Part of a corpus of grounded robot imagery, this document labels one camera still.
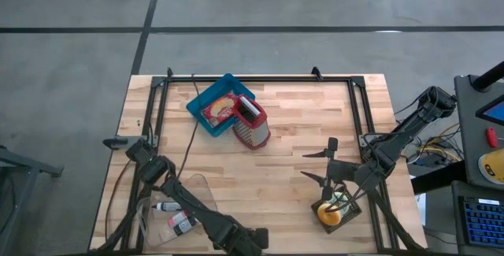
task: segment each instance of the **marker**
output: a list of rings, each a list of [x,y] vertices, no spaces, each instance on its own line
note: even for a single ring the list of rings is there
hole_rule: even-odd
[[[182,210],[182,207],[177,202],[159,202],[151,206],[151,208],[160,210],[161,212],[177,212]]]

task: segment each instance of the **clear plastic container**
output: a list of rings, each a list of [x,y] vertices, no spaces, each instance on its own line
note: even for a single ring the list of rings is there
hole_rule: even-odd
[[[211,210],[217,210],[212,192],[203,175],[195,174],[190,179],[184,181],[182,185],[206,207]],[[189,231],[181,236],[177,236],[173,228],[169,226],[168,221],[179,212],[162,212],[151,208],[151,206],[159,202],[173,202],[173,199],[166,197],[161,192],[152,191],[152,195],[141,199],[136,207],[136,216],[139,219],[143,238],[146,241],[146,245],[153,248],[191,233]],[[148,212],[145,215],[142,214],[144,209]],[[197,228],[199,225],[201,224],[197,223],[192,229]]]

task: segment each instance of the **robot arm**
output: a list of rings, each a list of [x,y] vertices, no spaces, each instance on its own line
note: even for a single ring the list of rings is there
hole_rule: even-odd
[[[370,142],[366,139],[367,135],[359,137],[362,139],[361,146],[363,147],[362,164],[335,160],[334,152],[337,150],[338,141],[336,138],[329,138],[328,149],[317,154],[307,155],[309,158],[326,157],[328,159],[326,177],[302,172],[318,182],[323,188],[322,199],[325,201],[330,200],[332,197],[332,183],[342,184],[344,181],[355,182],[361,190],[373,199],[398,233],[399,238],[408,249],[412,250],[423,248],[415,243],[413,238],[401,226],[390,208],[381,199],[376,186],[378,186],[381,180],[390,176],[402,149],[411,143],[414,137],[427,125],[438,118],[449,117],[454,112],[456,106],[455,97],[450,96],[439,87],[428,88],[417,100],[417,109],[392,132],[383,134]],[[329,206],[325,211],[330,213],[339,210],[339,208],[331,209],[331,207]]]
[[[196,218],[205,229],[214,248],[230,255],[261,255],[268,248],[268,230],[244,228],[235,218],[210,210],[192,195],[176,178],[175,164],[165,156],[155,156],[152,147],[143,139],[133,145],[126,155],[141,165],[139,176],[147,186],[168,172],[167,180],[158,188],[180,204],[187,215]]]

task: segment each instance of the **computer monitor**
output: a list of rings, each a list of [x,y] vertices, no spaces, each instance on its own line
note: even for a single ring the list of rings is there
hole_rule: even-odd
[[[478,109],[476,116],[504,126],[504,95]]]

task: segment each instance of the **electronics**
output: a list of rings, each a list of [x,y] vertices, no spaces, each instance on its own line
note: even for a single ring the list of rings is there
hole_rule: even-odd
[[[473,245],[504,248],[504,198],[459,196],[465,222],[465,239]]]
[[[464,149],[465,178],[469,184],[502,190],[504,186],[488,181],[481,174],[478,161],[482,155],[495,150],[488,143],[487,128],[493,128],[497,136],[502,136],[504,133],[504,124],[495,123],[495,120],[489,120],[489,117],[484,114],[486,110],[496,106],[504,99],[502,98],[504,83],[495,82],[486,92],[479,92],[474,90],[467,76],[457,76],[454,82],[458,100],[462,148]]]
[[[504,95],[476,111],[476,116],[504,126]]]

